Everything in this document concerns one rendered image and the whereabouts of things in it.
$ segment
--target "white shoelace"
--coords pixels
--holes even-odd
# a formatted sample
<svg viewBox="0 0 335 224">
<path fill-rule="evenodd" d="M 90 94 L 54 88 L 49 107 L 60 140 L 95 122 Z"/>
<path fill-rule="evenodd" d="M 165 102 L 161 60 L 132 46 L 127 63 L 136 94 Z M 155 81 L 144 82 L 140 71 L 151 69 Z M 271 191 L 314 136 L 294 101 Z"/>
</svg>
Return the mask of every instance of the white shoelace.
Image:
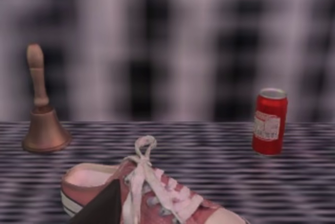
<svg viewBox="0 0 335 224">
<path fill-rule="evenodd" d="M 141 147 L 149 147 L 145 155 L 140 151 Z M 183 187 L 180 192 L 175 190 L 177 181 L 170 178 L 168 184 L 161 182 L 163 170 L 154 170 L 150 163 L 150 152 L 157 145 L 153 136 L 144 136 L 135 142 L 137 155 L 128 156 L 129 159 L 137 163 L 137 167 L 125 178 L 129 183 L 129 194 L 122 208 L 124 224 L 139 224 L 141 220 L 142 194 L 153 191 L 155 197 L 149 198 L 147 204 L 162 206 L 160 215 L 173 215 L 174 223 L 186 223 L 187 219 L 198 209 L 203 202 L 203 198 L 195 194 L 190 197 L 190 190 Z"/>
</svg>

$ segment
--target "shoe toe cap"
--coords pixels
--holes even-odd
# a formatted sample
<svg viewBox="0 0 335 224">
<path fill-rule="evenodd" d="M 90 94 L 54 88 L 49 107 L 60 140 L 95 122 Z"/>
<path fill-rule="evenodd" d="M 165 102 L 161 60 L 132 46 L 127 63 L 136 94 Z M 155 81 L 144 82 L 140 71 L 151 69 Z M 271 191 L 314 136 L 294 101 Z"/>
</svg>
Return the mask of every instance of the shoe toe cap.
<svg viewBox="0 0 335 224">
<path fill-rule="evenodd" d="M 205 224 L 248 224 L 248 222 L 234 212 L 219 208 L 207 219 Z"/>
</svg>

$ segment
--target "tabletop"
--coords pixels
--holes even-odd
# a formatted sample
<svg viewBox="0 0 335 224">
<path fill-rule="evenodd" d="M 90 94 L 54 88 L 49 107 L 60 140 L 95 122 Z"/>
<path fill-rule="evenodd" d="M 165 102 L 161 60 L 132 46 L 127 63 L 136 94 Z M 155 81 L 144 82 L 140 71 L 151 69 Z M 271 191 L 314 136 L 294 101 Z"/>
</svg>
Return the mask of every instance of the tabletop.
<svg viewBox="0 0 335 224">
<path fill-rule="evenodd" d="M 153 135 L 151 161 L 204 197 L 252 224 L 335 223 L 335 125 L 287 124 L 283 153 L 251 148 L 252 124 L 211 122 L 64 122 L 64 150 L 27 153 L 28 122 L 0 123 L 0 223 L 66 223 L 60 179 L 82 163 L 117 164 L 134 142 Z"/>
</svg>

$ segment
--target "black pointed object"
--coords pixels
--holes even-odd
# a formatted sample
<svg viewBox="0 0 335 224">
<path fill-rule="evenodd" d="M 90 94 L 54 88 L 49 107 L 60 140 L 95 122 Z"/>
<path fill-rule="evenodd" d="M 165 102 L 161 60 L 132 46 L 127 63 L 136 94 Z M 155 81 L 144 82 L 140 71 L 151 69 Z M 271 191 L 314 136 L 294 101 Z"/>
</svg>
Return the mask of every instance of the black pointed object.
<svg viewBox="0 0 335 224">
<path fill-rule="evenodd" d="M 113 180 L 69 224 L 120 224 L 121 210 L 120 180 Z"/>
</svg>

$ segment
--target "can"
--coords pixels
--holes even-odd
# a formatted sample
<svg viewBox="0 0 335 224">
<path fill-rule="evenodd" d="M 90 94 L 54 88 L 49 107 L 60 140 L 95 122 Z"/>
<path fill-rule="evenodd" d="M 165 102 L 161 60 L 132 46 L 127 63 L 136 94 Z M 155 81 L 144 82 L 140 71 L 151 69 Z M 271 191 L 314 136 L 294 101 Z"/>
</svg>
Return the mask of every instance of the can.
<svg viewBox="0 0 335 224">
<path fill-rule="evenodd" d="M 262 89 L 257 97 L 252 148 L 264 155 L 282 152 L 287 95 L 281 89 Z"/>
</svg>

